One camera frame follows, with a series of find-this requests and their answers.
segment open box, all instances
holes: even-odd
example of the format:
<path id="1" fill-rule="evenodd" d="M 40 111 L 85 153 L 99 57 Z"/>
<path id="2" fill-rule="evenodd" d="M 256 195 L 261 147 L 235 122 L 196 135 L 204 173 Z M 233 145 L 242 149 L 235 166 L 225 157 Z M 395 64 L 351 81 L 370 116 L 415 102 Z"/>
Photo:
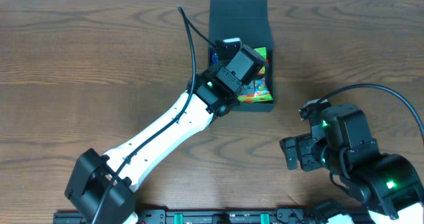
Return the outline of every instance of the open box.
<path id="1" fill-rule="evenodd" d="M 274 63 L 271 28 L 268 23 L 267 0 L 211 0 L 209 39 L 211 41 L 240 38 L 252 48 L 266 47 L 269 68 L 265 83 L 272 101 L 241 102 L 233 111 L 270 112 L 275 106 Z M 209 47 L 209 66 L 212 65 L 213 48 Z"/>

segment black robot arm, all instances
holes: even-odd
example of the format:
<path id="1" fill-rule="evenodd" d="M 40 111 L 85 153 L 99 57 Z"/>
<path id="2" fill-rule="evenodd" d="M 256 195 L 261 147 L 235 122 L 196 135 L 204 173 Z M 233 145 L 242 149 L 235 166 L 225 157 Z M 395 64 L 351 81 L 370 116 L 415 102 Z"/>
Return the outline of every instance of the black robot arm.
<path id="1" fill-rule="evenodd" d="M 297 161 L 306 172 L 324 167 L 349 197 L 391 219 L 399 218 L 401 209 L 423 203 L 424 189 L 415 168 L 398 154 L 380 153 L 365 114 L 357 106 L 332 106 L 320 99 L 299 112 L 302 120 L 309 121 L 311 132 L 280 141 L 290 170 L 297 168 Z M 421 120 L 416 119 L 421 128 Z M 346 187 L 336 184 L 333 175 Z"/>

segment blue object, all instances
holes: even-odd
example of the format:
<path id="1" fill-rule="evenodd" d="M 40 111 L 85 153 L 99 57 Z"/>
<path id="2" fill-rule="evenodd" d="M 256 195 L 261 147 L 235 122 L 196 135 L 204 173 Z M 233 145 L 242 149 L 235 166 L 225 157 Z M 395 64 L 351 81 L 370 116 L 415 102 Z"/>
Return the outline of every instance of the blue object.
<path id="1" fill-rule="evenodd" d="M 212 62 L 213 62 L 214 64 L 218 64 L 218 54 L 217 54 L 216 52 L 214 52 L 214 53 L 212 54 Z"/>

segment white object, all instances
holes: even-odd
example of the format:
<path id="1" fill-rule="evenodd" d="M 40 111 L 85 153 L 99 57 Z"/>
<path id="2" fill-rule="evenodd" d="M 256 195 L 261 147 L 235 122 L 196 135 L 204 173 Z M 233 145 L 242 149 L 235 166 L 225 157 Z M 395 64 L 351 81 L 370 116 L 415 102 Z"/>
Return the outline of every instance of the white object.
<path id="1" fill-rule="evenodd" d="M 223 40 L 223 43 L 232 43 L 232 42 L 239 42 L 241 46 L 241 39 L 240 38 L 227 38 Z"/>
<path id="2" fill-rule="evenodd" d="M 422 224 L 423 221 L 423 207 L 420 203 L 410 205 L 405 209 L 400 210 L 397 214 L 399 219 L 391 220 L 388 216 L 369 211 L 372 220 L 376 224 Z M 352 219 L 349 215 L 338 214 L 329 218 L 328 224 L 351 224 Z"/>
<path id="3" fill-rule="evenodd" d="M 159 119 L 149 125 L 145 130 L 140 132 L 131 140 L 121 144 L 116 148 L 108 150 L 105 154 L 109 156 L 107 164 L 116 171 L 122 164 L 124 159 L 136 149 L 138 145 L 151 137 L 167 125 L 182 110 L 188 98 L 188 93 L 181 94 L 177 102 Z M 171 151 L 173 151 L 183 141 L 190 136 L 205 129 L 213 118 L 213 113 L 206 111 L 207 105 L 195 94 L 192 95 L 191 101 L 180 117 L 178 123 L 174 123 L 162 134 L 150 141 L 144 146 L 137 155 L 133 156 L 130 164 L 127 164 L 119 174 L 120 178 L 129 177 L 132 181 L 130 189 L 135 192 L 140 187 L 143 180 L 150 171 L 159 164 Z M 124 222 L 124 224 L 136 223 L 138 220 L 136 213 Z"/>

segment wooden table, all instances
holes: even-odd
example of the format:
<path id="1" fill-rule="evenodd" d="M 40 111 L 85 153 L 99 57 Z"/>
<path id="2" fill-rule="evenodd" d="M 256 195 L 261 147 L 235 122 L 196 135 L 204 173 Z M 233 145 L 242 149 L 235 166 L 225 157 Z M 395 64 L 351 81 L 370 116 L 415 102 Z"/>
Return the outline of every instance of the wooden table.
<path id="1" fill-rule="evenodd" d="M 191 76 L 176 5 L 207 34 L 209 0 L 0 0 L 0 223 L 51 223 L 74 207 L 76 158 L 125 142 L 165 112 Z M 268 0 L 277 106 L 232 112 L 161 162 L 136 193 L 185 208 L 273 208 L 333 197 L 328 171 L 289 171 L 278 141 L 307 133 L 297 109 L 344 85 L 374 82 L 424 117 L 424 0 Z M 207 45 L 194 35 L 198 71 Z M 424 177 L 424 148 L 403 104 L 382 91 L 331 101 L 367 114 L 382 152 Z"/>

